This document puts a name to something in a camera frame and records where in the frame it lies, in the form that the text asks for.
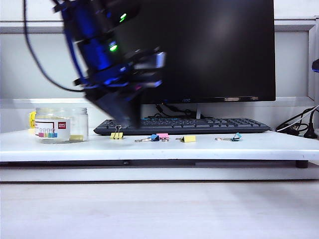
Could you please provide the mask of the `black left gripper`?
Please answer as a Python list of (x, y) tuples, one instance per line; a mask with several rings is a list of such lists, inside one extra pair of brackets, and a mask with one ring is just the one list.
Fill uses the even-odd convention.
[[(78, 63), (74, 64), (79, 78), (75, 85), (83, 87), (88, 99), (95, 106), (106, 112), (122, 126), (140, 128), (142, 93), (146, 88), (156, 88), (161, 83), (163, 62), (142, 62), (117, 64), (106, 70), (83, 76)], [(127, 98), (117, 93), (89, 94), (89, 90), (106, 90), (108, 92), (128, 92)]]

